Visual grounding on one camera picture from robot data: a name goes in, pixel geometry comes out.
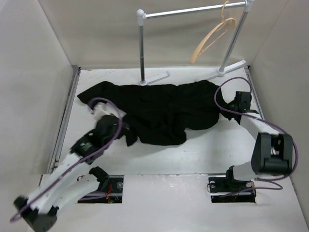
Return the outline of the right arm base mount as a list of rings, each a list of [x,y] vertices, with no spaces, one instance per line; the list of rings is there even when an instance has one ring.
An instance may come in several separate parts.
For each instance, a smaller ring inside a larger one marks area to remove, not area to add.
[[[226,176],[210,176],[208,181],[212,203],[255,203],[252,181],[228,180]]]

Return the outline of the beige wooden clothes hanger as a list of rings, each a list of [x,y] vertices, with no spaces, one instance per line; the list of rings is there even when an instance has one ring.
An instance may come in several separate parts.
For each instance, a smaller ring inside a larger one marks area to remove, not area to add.
[[[235,18],[226,18],[224,15],[224,10],[228,3],[230,2],[227,0],[221,8],[221,22],[208,32],[208,34],[201,40],[201,42],[192,53],[189,60],[190,64],[194,64],[198,57],[200,57],[204,52],[206,52],[222,36],[224,36],[231,29],[234,29],[236,27]]]

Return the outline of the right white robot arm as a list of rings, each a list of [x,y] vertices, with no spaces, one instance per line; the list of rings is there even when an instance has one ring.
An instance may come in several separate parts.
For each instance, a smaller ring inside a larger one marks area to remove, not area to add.
[[[255,139],[251,160],[226,171],[224,186],[229,191],[243,190],[249,181],[262,176],[286,177],[293,170],[292,137],[264,121],[251,109],[251,100],[250,92],[237,91],[234,100],[224,107]]]

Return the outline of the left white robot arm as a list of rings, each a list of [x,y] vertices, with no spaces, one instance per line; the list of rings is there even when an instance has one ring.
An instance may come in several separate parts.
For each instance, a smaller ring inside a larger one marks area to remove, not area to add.
[[[112,115],[102,116],[82,136],[46,181],[28,196],[14,201],[21,217],[35,232],[49,231],[71,204],[106,198],[112,191],[110,176],[93,162],[116,139],[128,136],[130,126]]]

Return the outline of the black trousers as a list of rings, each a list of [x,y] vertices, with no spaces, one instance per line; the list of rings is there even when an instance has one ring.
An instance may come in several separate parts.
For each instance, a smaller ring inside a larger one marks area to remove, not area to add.
[[[225,106],[218,86],[203,80],[182,85],[115,85],[101,82],[78,94],[82,103],[101,97],[122,110],[127,146],[137,140],[151,145],[181,145],[185,129],[207,130],[214,126]]]

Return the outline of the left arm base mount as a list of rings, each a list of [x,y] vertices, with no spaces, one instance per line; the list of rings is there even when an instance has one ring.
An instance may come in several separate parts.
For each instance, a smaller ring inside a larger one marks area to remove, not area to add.
[[[96,191],[82,197],[78,203],[122,203],[124,189],[123,175],[111,175],[105,189],[103,187],[101,184]]]

